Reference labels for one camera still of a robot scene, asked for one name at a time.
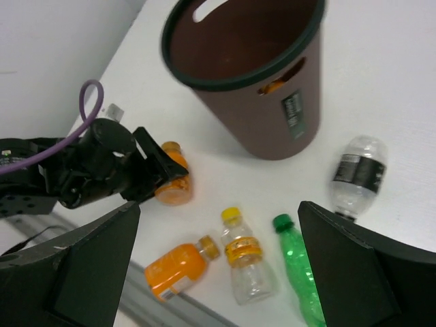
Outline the orange bottle barcode label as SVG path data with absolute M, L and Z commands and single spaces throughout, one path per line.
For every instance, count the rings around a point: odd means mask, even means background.
M 183 155 L 181 146 L 177 142 L 169 141 L 162 144 L 161 148 L 182 167 L 189 169 L 188 163 Z M 161 203 L 170 206 L 179 206 L 186 204 L 192 198 L 193 189 L 189 176 L 177 178 L 155 192 L 155 197 Z

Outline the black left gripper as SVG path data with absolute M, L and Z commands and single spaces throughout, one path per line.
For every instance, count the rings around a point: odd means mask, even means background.
M 2 326 L 112 326 L 140 208 L 187 176 L 144 127 L 95 119 L 84 135 L 39 164 L 39 186 L 66 208 L 115 194 L 128 202 L 28 249 L 1 256 Z

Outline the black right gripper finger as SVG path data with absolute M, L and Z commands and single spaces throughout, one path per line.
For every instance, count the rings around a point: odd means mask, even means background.
M 435 253 L 313 202 L 298 218 L 328 326 L 435 325 Z

